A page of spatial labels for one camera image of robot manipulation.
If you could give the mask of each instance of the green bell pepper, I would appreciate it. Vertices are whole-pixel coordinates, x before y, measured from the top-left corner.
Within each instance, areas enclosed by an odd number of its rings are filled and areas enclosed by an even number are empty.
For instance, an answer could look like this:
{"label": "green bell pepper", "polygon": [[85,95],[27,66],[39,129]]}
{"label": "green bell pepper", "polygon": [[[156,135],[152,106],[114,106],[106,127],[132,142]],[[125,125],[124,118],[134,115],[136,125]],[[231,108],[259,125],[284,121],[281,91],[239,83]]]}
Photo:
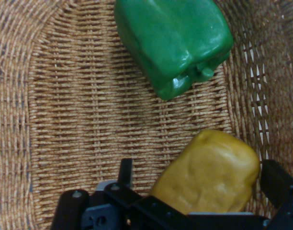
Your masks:
{"label": "green bell pepper", "polygon": [[116,0],[114,16],[121,41],[163,100],[209,80],[233,46],[212,0]]}

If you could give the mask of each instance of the wicker weave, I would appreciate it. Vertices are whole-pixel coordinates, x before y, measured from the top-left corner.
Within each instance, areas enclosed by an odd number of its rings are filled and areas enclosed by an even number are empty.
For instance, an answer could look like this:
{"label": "wicker weave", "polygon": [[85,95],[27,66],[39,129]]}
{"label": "wicker weave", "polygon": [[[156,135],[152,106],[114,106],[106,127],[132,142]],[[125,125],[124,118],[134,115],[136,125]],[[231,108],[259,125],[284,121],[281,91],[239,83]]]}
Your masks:
{"label": "wicker weave", "polygon": [[[200,130],[293,175],[293,1],[221,0],[235,38],[206,83],[164,102],[122,46],[113,0],[0,0],[0,229],[47,229],[67,189],[134,158],[145,195]],[[247,210],[274,212],[257,185]]]}

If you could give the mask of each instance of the bell pepper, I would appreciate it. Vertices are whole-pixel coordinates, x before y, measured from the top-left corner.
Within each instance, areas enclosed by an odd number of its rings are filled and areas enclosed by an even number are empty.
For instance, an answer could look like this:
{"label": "bell pepper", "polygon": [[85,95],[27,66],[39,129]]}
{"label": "bell pepper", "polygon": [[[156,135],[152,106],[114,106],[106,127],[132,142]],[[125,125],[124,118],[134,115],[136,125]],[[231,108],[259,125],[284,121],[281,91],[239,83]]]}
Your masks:
{"label": "bell pepper", "polygon": [[116,0],[121,41],[163,100],[209,80],[233,46],[212,0]]}
{"label": "bell pepper", "polygon": [[162,173],[150,194],[181,213],[239,212],[259,174],[254,150],[233,136],[200,132]]}

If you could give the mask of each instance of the black robotic claw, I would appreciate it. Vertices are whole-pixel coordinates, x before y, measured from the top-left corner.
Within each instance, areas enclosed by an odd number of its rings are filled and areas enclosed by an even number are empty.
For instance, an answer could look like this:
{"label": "black robotic claw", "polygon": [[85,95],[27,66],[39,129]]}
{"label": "black robotic claw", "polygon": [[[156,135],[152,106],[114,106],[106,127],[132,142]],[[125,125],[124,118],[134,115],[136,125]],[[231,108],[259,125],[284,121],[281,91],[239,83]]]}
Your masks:
{"label": "black robotic claw", "polygon": [[123,159],[118,181],[61,195],[51,230],[293,230],[293,178],[275,161],[262,163],[261,188],[279,208],[273,219],[251,213],[183,215],[153,196],[131,189],[132,159]]}

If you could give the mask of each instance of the yellow potato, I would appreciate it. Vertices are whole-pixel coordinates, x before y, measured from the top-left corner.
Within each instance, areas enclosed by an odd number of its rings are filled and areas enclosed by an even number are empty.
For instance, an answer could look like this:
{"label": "yellow potato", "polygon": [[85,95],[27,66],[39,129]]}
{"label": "yellow potato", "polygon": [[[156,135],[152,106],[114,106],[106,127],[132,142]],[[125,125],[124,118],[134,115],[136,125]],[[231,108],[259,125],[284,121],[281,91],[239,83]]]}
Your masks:
{"label": "yellow potato", "polygon": [[162,173],[150,194],[183,214],[239,212],[252,195],[259,167],[247,144],[204,130]]}

